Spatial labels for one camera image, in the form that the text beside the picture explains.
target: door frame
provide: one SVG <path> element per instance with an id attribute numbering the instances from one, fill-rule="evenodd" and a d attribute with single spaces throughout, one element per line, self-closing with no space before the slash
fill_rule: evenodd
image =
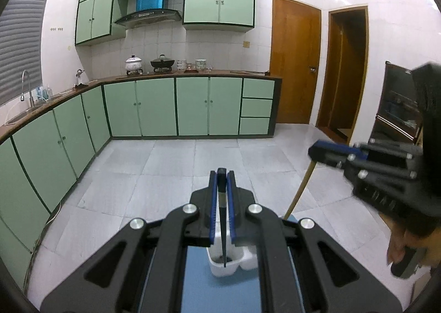
<path id="1" fill-rule="evenodd" d="M 272 0 L 271 1 L 271 5 L 272 5 L 272 9 L 271 9 L 271 47 L 270 47 L 270 68 L 269 68 L 269 70 L 270 70 L 270 76 L 271 76 L 271 54 L 272 54 L 272 52 L 273 52 L 273 50 L 272 50 L 272 48 L 273 48 L 273 27 L 272 27 L 272 25 L 273 25 L 273 23 L 274 23 L 274 1 L 275 0 Z M 314 96 L 313 96 L 313 98 L 312 98 L 312 106 L 311 106 L 311 112 L 310 112 L 310 114 L 309 114 L 309 121 L 311 120 L 311 115 L 312 115 L 312 109 L 314 109 L 314 99 L 315 99 L 315 91 L 317 90 L 317 82 L 318 82 L 318 70 L 319 70 L 319 67 L 320 67 L 320 54 L 321 54 L 321 40 L 322 40 L 322 37 L 321 37 L 321 33 L 322 33 L 322 28 L 321 28 L 321 25 L 322 25 L 322 20 L 321 20 L 321 18 L 323 17 L 323 13 L 322 13 L 322 9 L 320 9 L 320 8 L 318 8 L 318 7 L 315 7 L 315 6 L 312 6 L 312 5 L 308 5 L 307 3 L 305 3 L 305 2 L 301 2 L 301 1 L 298 1 L 298 0 L 283 0 L 283 1 L 287 1 L 287 2 L 294 2 L 294 3 L 297 3 L 298 5 L 301 5 L 301 6 L 305 6 L 305 7 L 310 7 L 310 8 L 314 8 L 315 10 L 319 10 L 320 11 L 320 17 L 319 17 L 319 21 L 318 21 L 318 28 L 319 28 L 319 36 L 320 36 L 320 46 L 319 46 L 319 48 L 318 48 L 318 58 L 317 58 L 317 69 L 316 69 L 316 76 L 315 76 L 315 90 L 314 90 Z"/>
<path id="2" fill-rule="evenodd" d="M 363 78 L 362 78 L 362 83 L 361 83 L 361 88 L 360 88 L 360 95 L 359 95 L 359 100 L 358 100 L 357 110 L 356 110 L 356 113 L 355 113 L 355 116 L 354 116 L 354 120 L 352 121 L 351 134 L 348 136 L 346 144 L 349 144 L 351 142 L 352 134 L 354 133 L 354 128 L 356 126 L 358 114 L 359 114 L 359 111 L 360 111 L 361 101 L 362 101 L 362 98 L 363 98 L 364 85 L 365 85 L 365 82 L 366 82 L 367 61 L 369 59 L 369 57 L 368 57 L 369 56 L 369 13 L 368 13 L 368 6 L 367 5 L 364 5 L 364 6 L 352 6 L 352 7 L 342 8 L 342 9 L 339 9 L 339 10 L 334 10 L 334 11 L 329 11 L 328 12 L 328 23 L 330 23 L 331 22 L 331 15 L 337 14 L 337 13 L 342 13 L 342 12 L 354 11 L 354 10 L 364 10 L 365 28 L 366 28 L 366 43 L 365 43 Z M 329 76 L 328 76 L 329 61 L 328 61 L 328 59 L 329 59 L 329 52 L 330 52 L 330 46 L 329 46 L 330 40 L 331 40 L 331 28 L 328 26 L 328 49 L 327 49 L 327 53 L 326 53 L 325 81 L 323 83 L 323 90 L 321 91 L 320 107 L 318 109 L 317 121 L 316 121 L 316 124 L 315 124 L 316 127 L 318 127 L 318 118 L 320 117 L 321 111 L 324 110 L 324 108 L 323 108 L 323 99 L 324 99 L 324 95 L 325 95 L 326 82 L 327 82 L 327 79 L 329 80 Z"/>

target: window blind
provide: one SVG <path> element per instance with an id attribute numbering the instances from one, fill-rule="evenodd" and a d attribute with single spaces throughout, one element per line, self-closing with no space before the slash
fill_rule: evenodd
<path id="1" fill-rule="evenodd" d="M 0 15 L 0 105 L 21 94 L 21 74 L 31 87 L 41 80 L 41 27 L 46 0 L 9 0 Z"/>

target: gray floor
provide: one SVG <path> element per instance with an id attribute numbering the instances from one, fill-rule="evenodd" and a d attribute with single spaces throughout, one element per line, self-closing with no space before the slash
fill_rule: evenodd
<path id="1" fill-rule="evenodd" d="M 307 148 L 328 139 L 310 125 L 278 124 L 271 139 L 112 141 L 94 160 L 51 224 L 37 254 L 28 297 L 36 307 L 50 290 L 131 218 L 163 218 L 207 186 L 210 170 L 234 170 L 237 185 L 283 215 L 309 164 Z M 317 166 L 295 217 L 313 218 L 406 307 L 415 277 L 386 266 L 389 230 L 351 196 L 340 171 Z"/>

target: brown countertop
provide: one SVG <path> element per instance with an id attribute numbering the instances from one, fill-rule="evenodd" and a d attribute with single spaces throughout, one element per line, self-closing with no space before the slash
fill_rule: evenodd
<path id="1" fill-rule="evenodd" d="M 42 116 L 63 102 L 81 94 L 90 89 L 99 87 L 103 84 L 111 84 L 111 83 L 122 83 L 133 80 L 144 80 L 144 79 L 155 79 L 155 78 L 175 78 L 175 77 L 243 77 L 243 78 L 254 78 L 254 79 L 265 79 L 265 80 L 281 80 L 280 77 L 269 77 L 263 76 L 262 74 L 249 74 L 249 73 L 232 73 L 229 70 L 212 70 L 208 73 L 182 73 L 182 72 L 172 72 L 170 74 L 145 74 L 138 76 L 117 76 L 117 77 L 108 77 L 102 79 L 92 80 L 87 84 L 87 87 L 75 89 L 68 91 L 62 96 L 52 100 L 47 104 L 43 104 L 38 109 L 29 113 L 27 116 L 21 118 L 14 124 L 3 125 L 0 126 L 0 144 L 3 143 L 8 137 L 10 137 L 13 133 L 17 132 L 20 128 L 24 127 L 30 121 Z"/>

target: faucet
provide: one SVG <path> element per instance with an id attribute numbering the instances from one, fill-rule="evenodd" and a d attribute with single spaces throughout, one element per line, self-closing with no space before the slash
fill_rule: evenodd
<path id="1" fill-rule="evenodd" d="M 32 89 L 30 88 L 30 76 L 29 76 L 29 73 L 28 73 L 28 71 L 26 69 L 23 70 L 23 74 L 21 75 L 21 97 L 20 97 L 20 101 L 21 102 L 25 101 L 25 96 L 23 94 L 23 86 L 25 84 L 25 74 L 28 76 L 30 107 L 33 108 L 34 107 L 34 98 L 32 97 Z"/>

